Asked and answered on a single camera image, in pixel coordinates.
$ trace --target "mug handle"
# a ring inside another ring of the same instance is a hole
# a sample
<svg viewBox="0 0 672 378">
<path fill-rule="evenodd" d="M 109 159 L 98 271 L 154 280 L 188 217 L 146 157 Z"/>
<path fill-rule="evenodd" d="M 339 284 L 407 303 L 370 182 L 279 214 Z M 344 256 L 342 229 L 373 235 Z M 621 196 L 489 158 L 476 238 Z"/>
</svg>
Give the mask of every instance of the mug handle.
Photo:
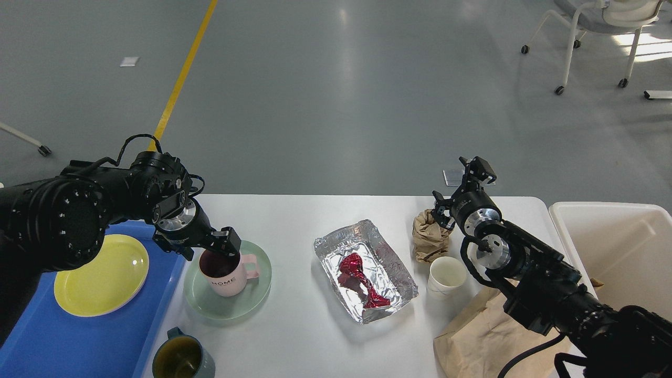
<svg viewBox="0 0 672 378">
<path fill-rule="evenodd" d="M 171 328 L 168 330 L 168 339 L 184 335 L 184 333 L 179 329 L 179 327 Z"/>
<path fill-rule="evenodd" d="M 243 264 L 254 264 L 255 269 L 247 271 L 247 279 L 248 280 L 250 278 L 259 277 L 259 264 L 257 264 L 257 256 L 252 255 L 252 254 L 242 255 L 241 256 L 241 261 L 243 261 Z"/>
</svg>

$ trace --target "light green plate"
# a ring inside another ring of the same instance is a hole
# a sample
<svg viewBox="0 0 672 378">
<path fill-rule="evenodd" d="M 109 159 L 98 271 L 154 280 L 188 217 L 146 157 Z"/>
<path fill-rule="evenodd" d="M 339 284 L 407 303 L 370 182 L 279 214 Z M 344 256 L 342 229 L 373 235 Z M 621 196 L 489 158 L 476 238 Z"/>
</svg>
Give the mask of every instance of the light green plate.
<svg viewBox="0 0 672 378">
<path fill-rule="evenodd" d="M 271 289 L 271 261 L 263 249 L 247 240 L 241 242 L 241 254 L 256 255 L 261 272 L 233 297 L 221 297 L 212 290 L 198 269 L 200 255 L 194 256 L 184 278 L 184 296 L 196 312 L 210 319 L 230 320 L 249 313 L 266 298 Z"/>
</svg>

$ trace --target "white table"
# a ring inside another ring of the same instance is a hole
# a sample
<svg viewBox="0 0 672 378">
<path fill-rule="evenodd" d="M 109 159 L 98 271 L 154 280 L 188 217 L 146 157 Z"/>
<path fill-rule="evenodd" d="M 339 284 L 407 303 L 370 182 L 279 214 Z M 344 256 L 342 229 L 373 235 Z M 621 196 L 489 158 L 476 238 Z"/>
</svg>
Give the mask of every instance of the white table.
<svg viewBox="0 0 672 378">
<path fill-rule="evenodd" d="M 216 361 L 218 377 L 444 377 L 433 338 L 480 290 L 470 277 L 449 301 L 428 298 L 428 265 L 411 256 L 413 218 L 430 196 L 221 195 L 197 197 L 213 227 L 233 226 L 256 243 L 273 267 L 271 291 L 249 317 L 217 324 L 183 296 L 185 267 L 154 341 L 143 377 L 167 330 L 179 326 Z M 493 197 L 504 219 L 563 251 L 546 205 L 531 197 Z M 397 313 L 361 326 L 331 291 L 312 248 L 316 237 L 371 219 L 418 285 L 419 296 Z M 451 235 L 459 258 L 462 234 Z M 575 266 L 579 261 L 572 261 Z"/>
</svg>

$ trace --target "red crumpled foil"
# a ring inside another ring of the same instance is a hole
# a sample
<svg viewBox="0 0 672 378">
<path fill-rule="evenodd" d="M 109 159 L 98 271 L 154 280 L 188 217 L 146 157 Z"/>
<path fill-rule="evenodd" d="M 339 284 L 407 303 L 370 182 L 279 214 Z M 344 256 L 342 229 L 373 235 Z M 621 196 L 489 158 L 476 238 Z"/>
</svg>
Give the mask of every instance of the red crumpled foil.
<svg viewBox="0 0 672 378">
<path fill-rule="evenodd" d="M 376 289 L 374 289 L 374 285 L 366 277 L 366 275 L 364 275 L 362 269 L 362 257 L 356 252 L 346 256 L 341 261 L 339 270 L 342 273 L 338 278 L 339 284 L 346 289 L 357 291 L 360 296 L 364 295 L 366 297 L 366 303 L 364 304 L 365 309 L 385 307 L 390 305 L 390 300 L 378 294 Z M 366 287 L 368 292 L 366 295 L 362 292 L 360 283 Z"/>
</svg>

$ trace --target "green mug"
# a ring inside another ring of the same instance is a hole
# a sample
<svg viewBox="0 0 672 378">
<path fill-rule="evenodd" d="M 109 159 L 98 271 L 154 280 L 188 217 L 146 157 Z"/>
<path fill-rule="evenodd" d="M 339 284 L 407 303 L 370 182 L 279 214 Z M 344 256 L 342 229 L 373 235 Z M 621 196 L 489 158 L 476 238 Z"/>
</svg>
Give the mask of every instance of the green mug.
<svg viewBox="0 0 672 378">
<path fill-rule="evenodd" d="M 198 340 L 175 327 L 154 355 L 152 374 L 155 378 L 214 378 L 214 360 Z"/>
</svg>

